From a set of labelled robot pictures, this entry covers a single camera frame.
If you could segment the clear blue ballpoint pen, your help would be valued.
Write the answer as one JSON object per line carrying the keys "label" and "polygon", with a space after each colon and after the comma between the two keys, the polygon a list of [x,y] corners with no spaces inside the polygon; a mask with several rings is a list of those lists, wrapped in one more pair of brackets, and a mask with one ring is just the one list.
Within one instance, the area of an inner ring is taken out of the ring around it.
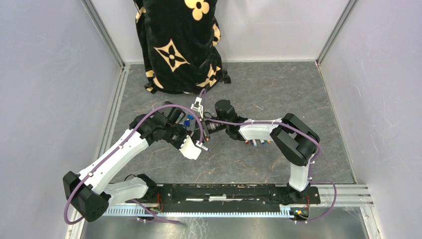
{"label": "clear blue ballpoint pen", "polygon": [[210,151],[210,149],[204,145],[201,145],[200,148],[203,149],[204,151]]}

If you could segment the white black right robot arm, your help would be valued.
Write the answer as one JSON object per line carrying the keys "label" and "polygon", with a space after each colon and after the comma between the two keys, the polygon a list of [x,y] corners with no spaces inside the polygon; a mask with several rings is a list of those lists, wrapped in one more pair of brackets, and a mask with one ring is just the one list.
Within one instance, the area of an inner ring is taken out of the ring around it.
{"label": "white black right robot arm", "polygon": [[253,120],[237,114],[229,100],[215,103],[216,116],[202,118],[195,125],[194,139],[225,131],[233,140],[273,142],[290,163],[287,195],[291,202],[300,203],[308,195],[311,183],[310,164],[321,151],[320,137],[296,115],[288,113],[273,120]]}

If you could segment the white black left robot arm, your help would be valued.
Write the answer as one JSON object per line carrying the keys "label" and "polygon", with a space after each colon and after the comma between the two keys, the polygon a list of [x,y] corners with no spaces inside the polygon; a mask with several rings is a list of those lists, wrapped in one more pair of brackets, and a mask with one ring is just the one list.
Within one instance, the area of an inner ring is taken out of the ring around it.
{"label": "white black left robot arm", "polygon": [[64,221],[74,225],[93,222],[109,207],[127,201],[152,202],[157,184],[144,174],[128,181],[111,183],[112,178],[135,156],[156,141],[164,140],[185,158],[196,160],[204,140],[202,106],[191,108],[166,102],[147,114],[137,116],[120,139],[95,162],[79,173],[69,171],[63,177]]}

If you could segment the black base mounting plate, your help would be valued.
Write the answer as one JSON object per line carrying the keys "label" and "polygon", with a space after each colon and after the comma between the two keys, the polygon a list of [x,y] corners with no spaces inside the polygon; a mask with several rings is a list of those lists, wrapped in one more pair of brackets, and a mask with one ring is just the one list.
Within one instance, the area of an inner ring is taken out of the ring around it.
{"label": "black base mounting plate", "polygon": [[285,184],[162,184],[137,199],[163,213],[269,213],[281,206],[321,203],[316,186],[296,192]]}

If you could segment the black floral blanket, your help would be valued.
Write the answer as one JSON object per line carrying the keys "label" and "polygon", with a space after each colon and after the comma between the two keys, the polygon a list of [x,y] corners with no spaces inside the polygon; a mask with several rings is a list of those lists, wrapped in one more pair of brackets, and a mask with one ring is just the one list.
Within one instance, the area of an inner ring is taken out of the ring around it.
{"label": "black floral blanket", "polygon": [[135,26],[154,94],[198,94],[231,83],[217,45],[215,0],[136,0]]}

